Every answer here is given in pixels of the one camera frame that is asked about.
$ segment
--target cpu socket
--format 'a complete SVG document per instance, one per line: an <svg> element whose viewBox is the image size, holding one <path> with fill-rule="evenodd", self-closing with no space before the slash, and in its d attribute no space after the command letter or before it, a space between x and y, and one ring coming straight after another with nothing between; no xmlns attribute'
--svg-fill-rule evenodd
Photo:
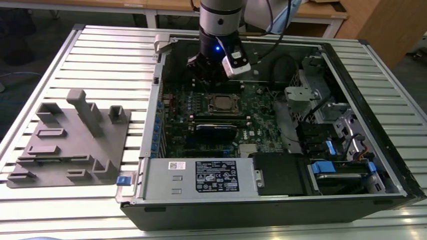
<svg viewBox="0 0 427 240"><path fill-rule="evenodd" d="M238 97L234 94L210 94L206 97L206 111L216 116L238 115Z"/></svg>

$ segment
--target wooden cabinet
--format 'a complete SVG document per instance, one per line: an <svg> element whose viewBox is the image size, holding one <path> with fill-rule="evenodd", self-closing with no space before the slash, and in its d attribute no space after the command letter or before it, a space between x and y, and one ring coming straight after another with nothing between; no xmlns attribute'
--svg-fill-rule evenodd
<svg viewBox="0 0 427 240"><path fill-rule="evenodd" d="M389 68L427 31L427 0L340 0L349 18L336 38L366 40Z"/></svg>

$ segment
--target aluminum extrusion table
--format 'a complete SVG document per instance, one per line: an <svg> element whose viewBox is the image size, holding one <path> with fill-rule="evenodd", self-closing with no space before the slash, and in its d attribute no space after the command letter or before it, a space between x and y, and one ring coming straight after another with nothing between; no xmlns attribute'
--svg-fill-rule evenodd
<svg viewBox="0 0 427 240"><path fill-rule="evenodd" d="M427 236L427 201L380 211L342 224L230 228L208 231L140 231L118 208L117 187L69 186L9 189L6 177L37 125L39 103L69 107L69 89L83 89L98 108L131 110L121 171L138 163L158 33L196 31L79 26L70 31L43 77L0 144L0 239L413 239ZM356 40L286 37L328 42L424 191L427 189L427 116L368 45Z"/></svg>

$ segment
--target motherboard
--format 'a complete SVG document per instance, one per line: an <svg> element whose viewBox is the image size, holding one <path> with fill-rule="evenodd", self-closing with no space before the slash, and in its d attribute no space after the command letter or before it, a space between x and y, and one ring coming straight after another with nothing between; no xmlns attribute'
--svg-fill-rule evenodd
<svg viewBox="0 0 427 240"><path fill-rule="evenodd" d="M168 158L245 158L282 152L273 101L277 92L252 82L212 88L166 84L164 134Z"/></svg>

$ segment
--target power supply label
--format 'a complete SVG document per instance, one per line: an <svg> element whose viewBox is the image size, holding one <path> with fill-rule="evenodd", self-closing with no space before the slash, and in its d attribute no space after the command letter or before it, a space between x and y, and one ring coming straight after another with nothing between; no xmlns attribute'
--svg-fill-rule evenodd
<svg viewBox="0 0 427 240"><path fill-rule="evenodd" d="M198 193L238 192L236 161L196 161L194 189Z"/></svg>

